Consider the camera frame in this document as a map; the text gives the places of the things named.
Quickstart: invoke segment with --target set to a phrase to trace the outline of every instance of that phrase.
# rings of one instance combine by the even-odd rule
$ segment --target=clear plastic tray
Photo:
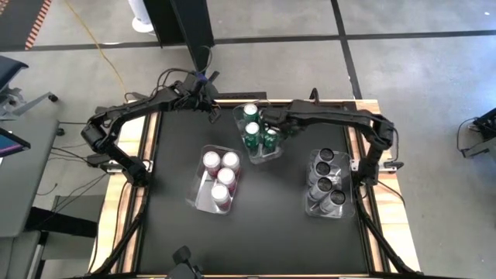
[[[243,142],[245,142],[245,135],[246,135],[245,127],[248,124],[248,122],[245,120],[244,115],[243,115],[243,108],[245,105],[248,105],[248,104],[254,104],[258,107],[259,117],[258,117],[257,123],[260,126],[260,136],[263,136],[263,133],[264,133],[263,125],[261,125],[262,123],[260,123],[260,111],[264,110],[264,106],[266,106],[266,105],[265,104],[261,105],[259,102],[253,102],[253,103],[238,105],[237,107],[235,107],[232,110],[232,113],[234,115],[234,120],[236,121],[236,125],[238,126],[239,134],[241,135],[241,139],[243,140]],[[246,151],[248,153],[248,156],[250,158],[250,162],[252,162],[253,164],[261,164],[263,162],[267,162],[269,160],[276,159],[276,158],[280,157],[283,153],[283,149],[281,147],[283,139],[281,136],[279,136],[279,141],[278,141],[278,143],[275,147],[275,150],[273,152],[267,151],[264,148],[263,142],[264,142],[263,139],[260,138],[260,144],[258,145],[258,149],[255,149],[255,150],[251,150],[245,146]]]
[[[307,165],[307,191],[305,191],[305,211],[308,215],[321,218],[349,218],[355,214],[355,206],[353,205],[353,192],[351,181],[351,165],[350,155],[347,153],[334,151],[334,158],[329,163],[330,174],[327,176],[332,182],[331,191],[318,201],[313,201],[309,195],[308,190],[313,186],[310,181],[310,173],[315,170],[316,157],[320,150],[313,150],[310,153],[310,159]],[[328,198],[333,191],[339,190],[344,193],[345,200],[341,205],[335,205],[330,212],[324,212],[320,209],[321,203]]]
[[[208,171],[205,169],[203,165],[203,156],[209,152],[215,151],[222,160],[224,154],[228,152],[234,152],[239,157],[239,171],[235,172],[236,174],[236,187],[232,193],[230,193],[230,203],[227,208],[221,209],[212,199],[212,187],[217,184],[217,178],[212,177]],[[197,210],[201,210],[204,212],[210,212],[220,215],[226,215],[232,208],[233,200],[238,188],[239,176],[241,174],[241,162],[242,162],[241,152],[238,150],[232,150],[229,148],[214,146],[214,145],[206,145],[201,149],[200,163],[198,164],[198,168],[195,173],[195,177],[192,181],[191,187],[188,189],[186,194],[186,202],[196,208]]]

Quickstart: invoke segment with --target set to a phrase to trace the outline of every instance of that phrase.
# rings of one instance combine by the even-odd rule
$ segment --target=wooden table frame
[[[220,105],[233,105],[255,101],[256,100],[218,100],[217,102]],[[292,100],[269,100],[271,103],[291,101]],[[341,104],[344,102],[354,103],[356,109],[366,109],[372,113],[381,113],[377,100],[321,100],[321,102],[338,102]],[[127,122],[121,129],[118,146],[130,156],[140,156],[144,160],[152,160],[159,127],[159,113],[153,113],[147,117],[141,117]],[[360,148],[362,147],[364,150],[368,150],[369,145],[363,137],[362,142],[358,140],[355,129],[349,128],[349,135],[353,150],[353,157],[360,158]],[[391,153],[389,151],[384,152],[384,160],[390,157]],[[126,179],[122,174],[114,174],[108,182],[107,193],[102,209],[102,217],[100,218],[100,222],[98,224],[98,252],[95,259],[95,265],[92,270],[96,270],[102,265],[103,261],[111,253],[113,247],[120,240],[124,225],[130,223],[130,220],[132,220],[132,217],[136,215],[141,205],[143,189],[138,188],[132,190],[129,184],[125,183],[125,180]],[[401,193],[396,174],[379,174],[379,180]],[[122,201],[120,207],[118,208],[121,192]],[[132,204],[130,203],[131,198],[134,198],[134,208],[130,208],[130,205]],[[410,233],[410,227],[408,225],[405,207],[403,206],[401,200],[388,189],[380,185],[375,186],[371,188],[371,193],[369,193],[368,197],[364,199],[364,204],[369,214],[371,213],[370,205],[374,199],[377,204],[377,214],[381,221],[381,228],[384,237],[391,244],[394,251],[396,251],[396,253],[410,268],[413,270],[420,270],[412,235]],[[124,257],[121,257],[121,260],[116,264],[116,266],[114,266],[112,272],[116,271],[117,266],[119,266],[121,272],[131,272],[133,270],[133,254],[138,247],[137,233],[138,232],[134,233],[132,239],[127,245],[126,252],[123,255]],[[381,252],[370,231],[368,232],[368,239],[374,262],[374,269],[376,271],[383,271],[384,268],[381,261]],[[391,267],[391,271],[394,272],[394,267],[390,264],[389,266]],[[330,274],[323,274],[315,276],[319,277],[329,275]]]

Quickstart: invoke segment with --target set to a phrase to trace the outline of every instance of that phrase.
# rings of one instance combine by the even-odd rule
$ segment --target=concrete floor
[[[71,0],[100,43],[144,42],[152,36],[130,28],[126,1]],[[215,38],[337,34],[327,0],[208,0]],[[411,33],[496,29],[496,4],[488,1],[376,0],[339,2],[347,33]],[[61,0],[54,0],[36,45],[91,43]],[[452,277],[496,274],[496,164],[486,155],[463,159],[456,129],[496,106],[496,37],[350,41],[364,98],[379,100],[400,133],[398,173],[422,271]],[[127,91],[148,93],[169,67],[192,68],[184,47],[106,50]],[[221,73],[220,91],[267,91],[269,98],[353,98],[338,41],[218,45],[210,71]],[[27,118],[84,122],[97,105],[123,102],[111,68],[97,50],[2,53],[30,66],[12,83],[26,98],[45,91],[61,102],[43,103]],[[80,126],[65,126],[55,146],[82,143]],[[477,142],[463,132],[462,143]],[[83,146],[75,153],[89,154]],[[52,160],[35,205],[50,208],[100,174],[75,162]],[[88,192],[103,195],[106,180]],[[43,277],[83,274],[88,260],[52,263]]]

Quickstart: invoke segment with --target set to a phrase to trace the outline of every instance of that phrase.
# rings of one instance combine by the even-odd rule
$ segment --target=black table surface
[[[0,237],[13,237],[24,230],[58,121],[22,119],[0,125],[31,144],[31,149],[7,156],[0,164]]]
[[[228,215],[192,208],[185,194],[204,145],[243,152]],[[139,251],[141,274],[166,274],[183,245],[204,274],[357,274],[367,272],[358,216],[318,219],[304,210],[310,152],[347,152],[344,128],[315,125],[284,143],[282,157],[253,165],[231,111],[211,125],[205,113],[168,112],[157,141],[150,200]]]

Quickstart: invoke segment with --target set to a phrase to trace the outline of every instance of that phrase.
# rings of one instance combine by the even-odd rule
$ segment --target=yellow cable
[[[78,13],[76,11],[74,11],[74,8],[72,8],[72,5],[69,3],[69,1],[68,0],[64,0],[64,1],[65,1],[65,4],[67,5],[67,7],[71,10],[71,12],[76,16],[79,23],[86,29],[86,32],[88,32],[88,35],[93,40],[93,43],[95,43],[95,45],[98,48],[98,51],[100,51],[100,54],[102,55],[103,59],[105,59],[108,62],[108,64],[110,65],[110,67],[112,67],[112,69],[114,70],[114,73],[117,76],[117,78],[119,79],[119,83],[121,85],[122,90],[124,91],[124,94],[127,93],[126,86],[124,85],[124,81],[122,80],[122,77],[119,74],[119,72],[117,71],[117,69],[115,69],[114,64],[112,64],[112,62],[110,62],[110,60],[107,58],[107,56],[103,53],[103,50],[98,45],[98,42],[95,39],[95,37],[93,36],[93,34],[91,33],[90,29],[86,26],[86,24],[84,24],[83,19],[78,15]]]

